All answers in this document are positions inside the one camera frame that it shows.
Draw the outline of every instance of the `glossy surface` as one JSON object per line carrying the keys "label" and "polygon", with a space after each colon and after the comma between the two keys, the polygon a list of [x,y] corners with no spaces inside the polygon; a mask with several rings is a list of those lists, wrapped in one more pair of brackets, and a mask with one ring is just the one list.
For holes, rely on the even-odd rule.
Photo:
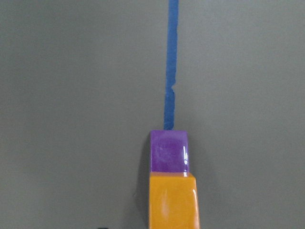
{"label": "glossy surface", "polygon": [[188,139],[186,131],[151,131],[151,171],[189,171]]}
{"label": "glossy surface", "polygon": [[187,173],[150,175],[150,229],[199,229],[195,177]]}

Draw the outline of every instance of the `gray floor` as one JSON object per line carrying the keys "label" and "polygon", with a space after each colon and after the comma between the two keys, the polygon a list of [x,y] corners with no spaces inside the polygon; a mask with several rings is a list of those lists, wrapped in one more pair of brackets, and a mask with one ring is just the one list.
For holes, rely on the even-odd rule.
{"label": "gray floor", "polygon": [[[203,229],[305,228],[305,2],[181,1],[175,129]],[[0,228],[147,224],[167,1],[0,2]]]}

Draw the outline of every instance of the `purple block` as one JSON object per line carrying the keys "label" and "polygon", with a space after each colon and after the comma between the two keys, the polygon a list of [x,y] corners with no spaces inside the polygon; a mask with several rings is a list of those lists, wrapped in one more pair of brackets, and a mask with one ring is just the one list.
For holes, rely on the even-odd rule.
{"label": "purple block", "polygon": [[186,131],[151,131],[151,172],[189,172]]}

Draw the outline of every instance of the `orange block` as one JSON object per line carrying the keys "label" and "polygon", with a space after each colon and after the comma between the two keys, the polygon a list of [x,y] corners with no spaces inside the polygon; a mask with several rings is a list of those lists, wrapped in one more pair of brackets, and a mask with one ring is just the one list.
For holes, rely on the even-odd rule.
{"label": "orange block", "polygon": [[200,229],[196,179],[191,173],[151,172],[150,229]]}

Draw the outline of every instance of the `blue tape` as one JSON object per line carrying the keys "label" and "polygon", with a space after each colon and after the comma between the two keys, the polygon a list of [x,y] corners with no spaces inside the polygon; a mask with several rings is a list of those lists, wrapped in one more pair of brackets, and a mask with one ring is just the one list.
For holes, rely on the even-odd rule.
{"label": "blue tape", "polygon": [[169,0],[168,3],[168,31],[167,31],[167,59],[166,86],[164,103],[164,130],[172,130],[175,115],[175,93],[172,86],[176,83],[177,66],[177,27],[179,0]]}

